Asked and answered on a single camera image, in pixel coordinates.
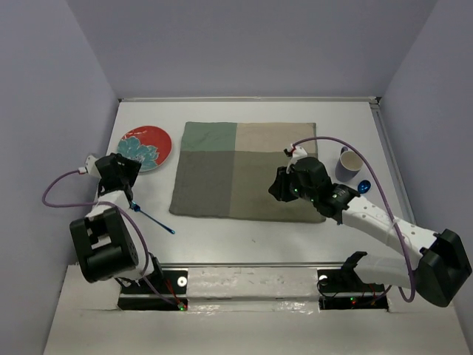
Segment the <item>red floral plate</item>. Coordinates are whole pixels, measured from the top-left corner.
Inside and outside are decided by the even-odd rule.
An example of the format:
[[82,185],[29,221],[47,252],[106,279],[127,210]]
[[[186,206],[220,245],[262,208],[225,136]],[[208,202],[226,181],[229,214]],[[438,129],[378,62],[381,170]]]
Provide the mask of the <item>red floral plate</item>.
[[139,126],[122,136],[115,151],[140,163],[140,173],[147,173],[166,162],[172,151],[172,140],[160,127]]

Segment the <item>green beige patchwork cloth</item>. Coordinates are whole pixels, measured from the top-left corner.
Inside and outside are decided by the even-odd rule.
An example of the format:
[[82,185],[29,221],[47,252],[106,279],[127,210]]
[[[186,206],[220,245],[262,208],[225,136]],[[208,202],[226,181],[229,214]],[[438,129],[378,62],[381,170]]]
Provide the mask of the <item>green beige patchwork cloth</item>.
[[279,202],[268,190],[283,150],[316,135],[315,123],[187,122],[169,211],[177,216],[323,223],[303,200]]

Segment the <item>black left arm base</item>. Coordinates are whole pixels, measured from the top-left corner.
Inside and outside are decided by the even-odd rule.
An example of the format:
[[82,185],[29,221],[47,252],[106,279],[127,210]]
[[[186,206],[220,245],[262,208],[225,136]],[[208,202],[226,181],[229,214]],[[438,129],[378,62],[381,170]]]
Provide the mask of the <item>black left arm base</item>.
[[162,266],[162,274],[147,280],[116,278],[120,285],[117,306],[122,311],[187,311],[188,269]]

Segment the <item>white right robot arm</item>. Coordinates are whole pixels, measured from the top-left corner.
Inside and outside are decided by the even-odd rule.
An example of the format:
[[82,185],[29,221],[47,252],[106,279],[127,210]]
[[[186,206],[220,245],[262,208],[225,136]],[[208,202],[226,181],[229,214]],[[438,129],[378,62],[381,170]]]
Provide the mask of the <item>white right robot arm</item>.
[[357,251],[340,268],[341,284],[356,290],[363,284],[409,288],[427,302],[446,307],[472,274],[461,238],[445,229],[435,232],[390,217],[355,189],[334,183],[324,164],[306,157],[276,170],[269,193],[285,203],[303,199],[322,216],[373,237],[401,258]]

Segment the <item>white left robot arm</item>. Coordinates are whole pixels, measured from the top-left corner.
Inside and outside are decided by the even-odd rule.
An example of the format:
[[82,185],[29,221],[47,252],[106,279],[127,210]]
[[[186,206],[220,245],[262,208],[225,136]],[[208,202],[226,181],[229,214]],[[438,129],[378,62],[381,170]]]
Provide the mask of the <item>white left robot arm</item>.
[[140,167],[116,153],[87,158],[86,172],[99,177],[97,199],[85,217],[70,223],[69,230],[82,274],[90,283],[113,278],[138,281],[148,292],[163,285],[161,265],[131,216],[132,187]]

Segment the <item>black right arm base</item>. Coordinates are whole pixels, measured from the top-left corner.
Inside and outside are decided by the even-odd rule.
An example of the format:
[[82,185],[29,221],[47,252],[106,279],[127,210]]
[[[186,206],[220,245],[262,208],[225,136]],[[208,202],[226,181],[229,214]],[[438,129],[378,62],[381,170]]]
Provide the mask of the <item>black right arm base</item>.
[[355,267],[364,251],[357,251],[340,268],[317,271],[317,291],[321,311],[389,309],[387,291],[383,284],[363,283]]

